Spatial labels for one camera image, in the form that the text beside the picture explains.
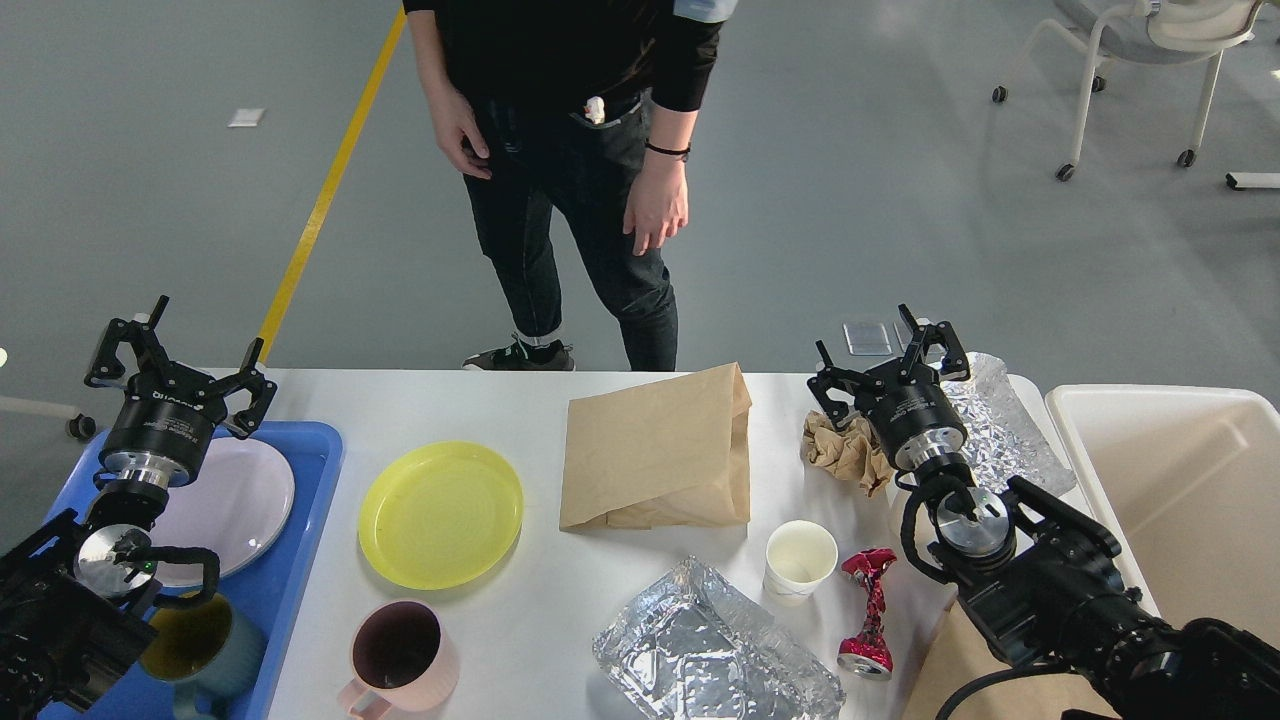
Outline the brown paper bag under arm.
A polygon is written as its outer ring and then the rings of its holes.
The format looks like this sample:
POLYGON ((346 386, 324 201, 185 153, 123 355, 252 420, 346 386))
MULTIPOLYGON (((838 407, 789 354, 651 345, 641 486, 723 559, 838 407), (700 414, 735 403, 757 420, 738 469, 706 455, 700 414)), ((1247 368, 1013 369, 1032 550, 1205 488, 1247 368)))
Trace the brown paper bag under arm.
MULTIPOLYGON (((986 641, 972 625, 959 602, 946 610, 925 657, 904 719, 933 719, 945 701, 966 683, 1009 666, 989 653, 986 641)), ((1078 675, 1048 675, 1005 682, 965 700, 952 719, 1060 719, 1078 708, 1101 717, 1117 715, 1089 683, 1078 675)))

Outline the person's right hand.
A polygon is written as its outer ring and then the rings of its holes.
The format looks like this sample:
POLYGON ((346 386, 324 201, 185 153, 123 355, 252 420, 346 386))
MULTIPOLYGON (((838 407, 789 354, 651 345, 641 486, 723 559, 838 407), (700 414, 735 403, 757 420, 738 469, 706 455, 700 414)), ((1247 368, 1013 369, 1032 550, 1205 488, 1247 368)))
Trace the person's right hand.
POLYGON ((444 83, 425 88, 436 146, 463 176, 489 181, 490 152, 468 100, 444 83))

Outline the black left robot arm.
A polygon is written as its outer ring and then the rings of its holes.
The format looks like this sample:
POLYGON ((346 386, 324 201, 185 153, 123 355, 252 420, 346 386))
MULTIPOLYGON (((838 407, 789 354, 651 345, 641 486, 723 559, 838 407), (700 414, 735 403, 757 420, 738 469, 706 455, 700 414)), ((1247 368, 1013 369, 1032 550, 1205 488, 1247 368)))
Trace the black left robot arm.
POLYGON ((212 550, 151 534, 170 492, 197 479, 215 430, 252 436, 276 384, 259 369, 259 337, 223 378, 170 359, 156 334, 168 301, 141 320, 111 319, 86 372, 88 387, 124 396, 88 510, 60 511, 3 556, 5 719, 37 717, 51 703, 91 708, 155 641, 150 609, 197 609, 218 592, 212 550))

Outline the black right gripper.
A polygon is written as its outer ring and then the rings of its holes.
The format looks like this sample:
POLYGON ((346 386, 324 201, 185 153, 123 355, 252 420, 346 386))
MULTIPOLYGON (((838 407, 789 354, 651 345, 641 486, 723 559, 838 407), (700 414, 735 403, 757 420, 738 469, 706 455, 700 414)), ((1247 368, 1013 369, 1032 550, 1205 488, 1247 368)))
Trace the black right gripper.
POLYGON ((806 387, 836 430, 865 416, 891 466, 915 471, 933 457, 963 451, 966 428, 941 383, 969 380, 972 368, 948 322, 920 322, 906 304, 899 305, 899 315, 911 332, 899 363, 844 369, 818 340, 820 363, 806 387), (943 351, 937 368, 927 361, 934 348, 943 351))

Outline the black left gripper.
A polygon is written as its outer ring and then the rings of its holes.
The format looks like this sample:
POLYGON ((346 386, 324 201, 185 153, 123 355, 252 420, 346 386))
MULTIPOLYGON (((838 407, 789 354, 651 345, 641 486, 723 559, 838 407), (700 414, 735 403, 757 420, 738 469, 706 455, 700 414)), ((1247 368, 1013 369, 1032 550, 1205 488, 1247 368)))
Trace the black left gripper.
POLYGON ((170 377, 172 360, 155 328, 170 297, 160 295, 143 320, 111 319, 84 374, 90 388, 125 389, 125 402, 99 454, 101 473, 123 478, 125 469, 156 457, 168 462, 170 487, 193 483, 216 427, 234 437, 251 437, 264 423, 278 384, 259 369, 265 340, 256 337, 236 373, 212 378, 205 373, 170 377), (119 348, 128 345, 136 373, 125 378, 119 348), (230 413, 227 400, 247 392, 248 405, 230 413))

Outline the person's left hand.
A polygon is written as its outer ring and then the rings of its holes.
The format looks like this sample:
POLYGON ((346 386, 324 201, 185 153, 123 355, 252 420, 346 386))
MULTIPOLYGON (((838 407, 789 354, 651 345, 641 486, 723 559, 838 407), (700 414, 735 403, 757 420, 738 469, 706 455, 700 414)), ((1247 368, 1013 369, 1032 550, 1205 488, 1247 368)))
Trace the person's left hand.
POLYGON ((623 211, 623 232, 634 240, 632 255, 639 258, 662 249, 689 222, 685 160, 646 149, 623 211))

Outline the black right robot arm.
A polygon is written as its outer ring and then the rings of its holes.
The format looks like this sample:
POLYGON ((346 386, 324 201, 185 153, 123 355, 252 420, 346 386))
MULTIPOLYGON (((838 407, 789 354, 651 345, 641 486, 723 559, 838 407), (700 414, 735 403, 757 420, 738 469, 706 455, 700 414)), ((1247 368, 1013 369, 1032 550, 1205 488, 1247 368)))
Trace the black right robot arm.
POLYGON ((957 587, 1004 664, 956 689, 937 717, 1002 682, 1074 674, 1120 719, 1275 719, 1275 647, 1215 618, 1171 626, 1124 583, 1121 544, 1103 524, 1020 475, 1000 493, 975 482, 968 430, 942 388, 970 378, 965 350, 947 322, 899 313, 911 332, 901 356, 855 372, 818 343, 806 384, 836 429, 868 420, 906 497, 904 557, 957 587))

